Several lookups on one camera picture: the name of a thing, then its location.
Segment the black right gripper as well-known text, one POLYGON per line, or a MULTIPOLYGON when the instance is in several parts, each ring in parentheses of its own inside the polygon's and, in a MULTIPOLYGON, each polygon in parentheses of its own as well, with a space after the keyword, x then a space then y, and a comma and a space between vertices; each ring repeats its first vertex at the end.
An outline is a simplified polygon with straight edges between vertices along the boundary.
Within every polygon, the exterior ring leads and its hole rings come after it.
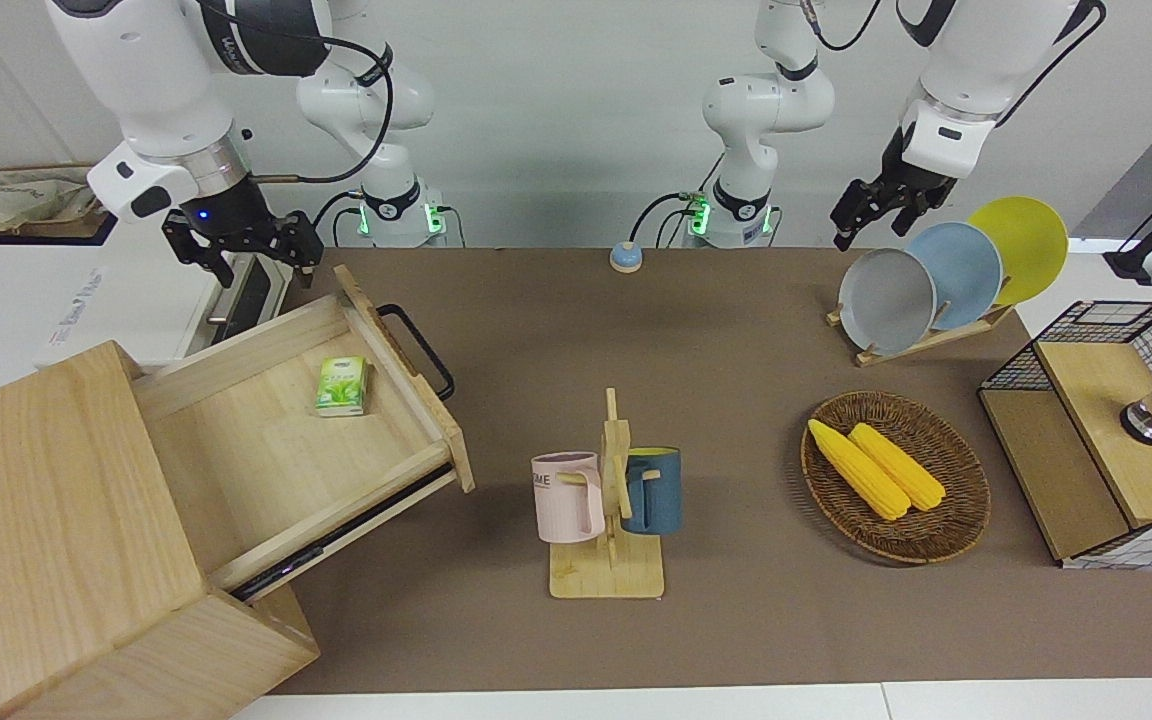
POLYGON ((200 266, 225 290, 234 282, 229 262, 223 259, 219 247, 202 245, 195 233, 228 243, 229 250, 238 245, 238 252, 260 252, 274 258, 294 270, 305 290, 314 285, 324 253, 316 225, 305 211, 274 218, 252 176, 244 176, 220 194, 185 200, 179 209, 162 219, 162 236, 180 264, 200 266))

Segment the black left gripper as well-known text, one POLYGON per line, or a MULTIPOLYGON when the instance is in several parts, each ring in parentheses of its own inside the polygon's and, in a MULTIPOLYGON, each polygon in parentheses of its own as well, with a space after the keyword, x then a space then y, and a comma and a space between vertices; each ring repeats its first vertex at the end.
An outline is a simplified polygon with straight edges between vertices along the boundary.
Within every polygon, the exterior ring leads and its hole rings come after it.
POLYGON ((869 223, 881 219, 887 206, 901 206, 896 215, 896 236, 905 237, 916 220, 945 204, 957 179, 915 167, 902 158, 914 128, 893 132, 882 151, 881 172, 872 182, 852 179, 831 211, 835 223, 833 245, 840 251, 852 247, 856 234, 869 223))

